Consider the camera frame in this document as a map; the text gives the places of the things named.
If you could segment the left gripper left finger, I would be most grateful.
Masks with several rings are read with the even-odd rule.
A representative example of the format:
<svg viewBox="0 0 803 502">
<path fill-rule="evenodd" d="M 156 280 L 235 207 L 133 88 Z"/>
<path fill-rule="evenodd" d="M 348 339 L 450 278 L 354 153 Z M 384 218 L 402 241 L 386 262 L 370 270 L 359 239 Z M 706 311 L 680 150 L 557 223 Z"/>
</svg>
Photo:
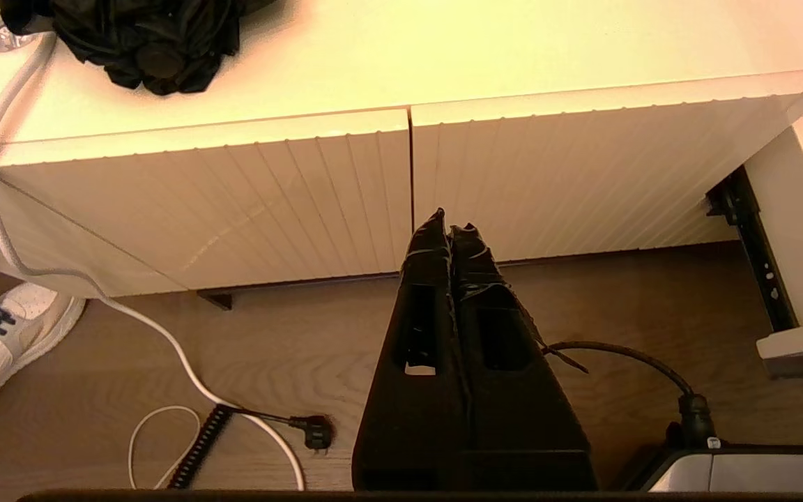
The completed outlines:
<svg viewBox="0 0 803 502">
<path fill-rule="evenodd" d="M 443 209 L 413 233 L 353 449 L 357 492 L 468 492 Z"/>
</svg>

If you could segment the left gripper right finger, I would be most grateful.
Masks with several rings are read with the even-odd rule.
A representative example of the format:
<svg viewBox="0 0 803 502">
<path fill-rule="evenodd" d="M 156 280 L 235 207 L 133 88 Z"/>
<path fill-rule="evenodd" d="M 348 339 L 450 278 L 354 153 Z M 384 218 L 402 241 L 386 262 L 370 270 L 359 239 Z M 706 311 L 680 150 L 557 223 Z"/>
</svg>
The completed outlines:
<svg viewBox="0 0 803 502">
<path fill-rule="evenodd" d="M 452 227 L 466 384 L 464 460 L 488 492 L 593 492 L 586 433 L 551 371 L 531 314 L 474 225 Z"/>
</svg>

